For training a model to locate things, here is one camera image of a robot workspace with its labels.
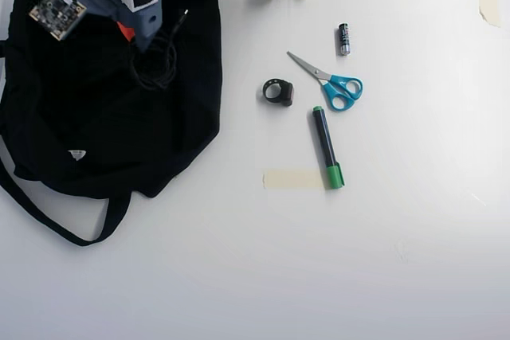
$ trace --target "circuit board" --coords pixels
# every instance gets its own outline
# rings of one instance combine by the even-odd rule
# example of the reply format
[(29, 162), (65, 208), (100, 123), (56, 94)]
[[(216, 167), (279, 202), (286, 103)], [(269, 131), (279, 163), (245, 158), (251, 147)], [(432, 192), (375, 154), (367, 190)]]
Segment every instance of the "circuit board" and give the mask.
[(77, 26), (86, 11), (87, 7), (77, 0), (41, 0), (29, 15), (61, 41)]

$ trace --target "black bag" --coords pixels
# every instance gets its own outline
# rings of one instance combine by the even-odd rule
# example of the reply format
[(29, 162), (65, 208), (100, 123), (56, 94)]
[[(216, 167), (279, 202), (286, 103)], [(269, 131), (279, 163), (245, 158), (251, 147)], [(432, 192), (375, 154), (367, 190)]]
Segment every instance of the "black bag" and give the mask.
[[(40, 0), (14, 0), (0, 103), (0, 133), (15, 175), (73, 196), (109, 199), (102, 233), (79, 238), (49, 219), (0, 162), (0, 185), (32, 217), (74, 244), (115, 231), (131, 192), (155, 197), (218, 134), (222, 86), (218, 0), (163, 0), (163, 28), (183, 10), (177, 76), (165, 92), (130, 75), (131, 49), (117, 24), (87, 15), (59, 42), (28, 16)], [(70, 152), (86, 155), (77, 161)]]

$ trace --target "blue plastic part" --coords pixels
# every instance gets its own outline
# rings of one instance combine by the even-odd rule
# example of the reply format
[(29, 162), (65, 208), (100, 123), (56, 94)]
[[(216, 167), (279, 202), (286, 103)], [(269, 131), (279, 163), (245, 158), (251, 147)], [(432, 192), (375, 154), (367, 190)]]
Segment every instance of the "blue plastic part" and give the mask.
[[(347, 87), (349, 83), (357, 83), (359, 86), (358, 91), (351, 92)], [(354, 77), (331, 76), (331, 79), (323, 85), (323, 88), (331, 108), (335, 111), (346, 111), (352, 108), (355, 101), (363, 94), (363, 82)], [(343, 107), (337, 107), (335, 105), (336, 98), (340, 98), (343, 101)]]

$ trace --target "marker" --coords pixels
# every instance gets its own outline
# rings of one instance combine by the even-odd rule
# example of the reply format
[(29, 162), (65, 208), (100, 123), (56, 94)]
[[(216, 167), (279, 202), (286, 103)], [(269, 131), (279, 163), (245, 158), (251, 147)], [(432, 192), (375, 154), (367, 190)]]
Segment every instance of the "marker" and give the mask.
[(332, 139), (329, 136), (328, 122), (322, 107), (313, 108), (313, 119), (316, 122), (317, 132), (319, 133), (320, 146), (326, 162), (329, 184), (332, 189), (341, 189), (345, 186), (343, 183), (342, 169), (336, 161), (335, 151), (333, 150)]

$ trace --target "bag strap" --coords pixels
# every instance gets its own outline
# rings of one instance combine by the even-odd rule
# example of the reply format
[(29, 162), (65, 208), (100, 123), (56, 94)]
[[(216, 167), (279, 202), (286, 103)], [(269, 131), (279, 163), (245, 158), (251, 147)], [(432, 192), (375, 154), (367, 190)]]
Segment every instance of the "bag strap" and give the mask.
[(53, 221), (46, 216), (25, 194), (25, 192), (14, 182), (12, 177), (7, 172), (2, 160), (0, 159), (0, 186), (12, 197), (14, 200), (27, 211), (32, 217), (41, 222), (43, 225), (52, 229), (55, 233), (64, 237), (70, 242), (78, 246), (85, 247), (90, 244), (102, 242), (113, 234), (119, 223), (123, 220), (126, 212), (128, 211), (129, 203), (131, 202), (131, 193), (110, 198), (108, 201), (108, 209), (106, 212), (106, 219), (104, 221), (103, 231), (95, 240), (85, 240), (71, 233), (69, 230), (60, 226), (56, 221)]

